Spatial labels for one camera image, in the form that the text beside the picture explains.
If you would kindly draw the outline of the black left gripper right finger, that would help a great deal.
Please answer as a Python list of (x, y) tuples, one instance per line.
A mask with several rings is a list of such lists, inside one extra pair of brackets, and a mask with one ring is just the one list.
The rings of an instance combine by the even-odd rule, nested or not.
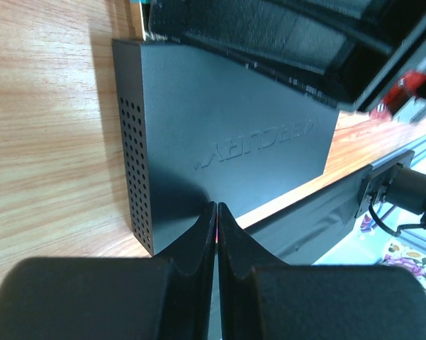
[(218, 205), (224, 339), (426, 339), (426, 294), (396, 266), (292, 266)]

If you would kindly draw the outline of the black cable teal plug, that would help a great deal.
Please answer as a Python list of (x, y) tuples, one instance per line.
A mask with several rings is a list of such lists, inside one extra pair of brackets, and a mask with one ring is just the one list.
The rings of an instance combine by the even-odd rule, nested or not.
[(151, 33), (149, 30), (149, 18), (151, 0), (130, 0), (130, 16), (137, 40), (141, 41), (165, 41), (166, 37)]

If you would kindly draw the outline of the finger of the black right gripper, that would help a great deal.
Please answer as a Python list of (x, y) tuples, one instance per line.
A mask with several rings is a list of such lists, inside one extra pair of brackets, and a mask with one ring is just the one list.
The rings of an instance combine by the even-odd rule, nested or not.
[(152, 1), (147, 29), (242, 63), (340, 109), (361, 110), (400, 46), (401, 1)]

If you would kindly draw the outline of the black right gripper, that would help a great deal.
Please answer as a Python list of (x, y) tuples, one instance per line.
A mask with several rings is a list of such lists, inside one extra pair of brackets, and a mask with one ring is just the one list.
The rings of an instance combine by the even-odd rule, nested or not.
[(426, 9), (355, 102), (371, 118), (418, 124), (426, 118)]

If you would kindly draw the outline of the black network switch box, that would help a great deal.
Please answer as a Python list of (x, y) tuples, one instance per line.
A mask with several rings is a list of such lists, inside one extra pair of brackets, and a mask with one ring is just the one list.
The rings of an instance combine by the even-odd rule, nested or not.
[(188, 45), (112, 49), (131, 227), (150, 254), (210, 202), (239, 217), (324, 172), (334, 108)]

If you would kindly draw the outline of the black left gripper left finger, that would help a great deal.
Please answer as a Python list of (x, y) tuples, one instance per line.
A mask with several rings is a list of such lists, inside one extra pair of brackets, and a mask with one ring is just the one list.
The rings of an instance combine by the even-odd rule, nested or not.
[(206, 339), (217, 205), (151, 258), (34, 257), (0, 285), (0, 339)]

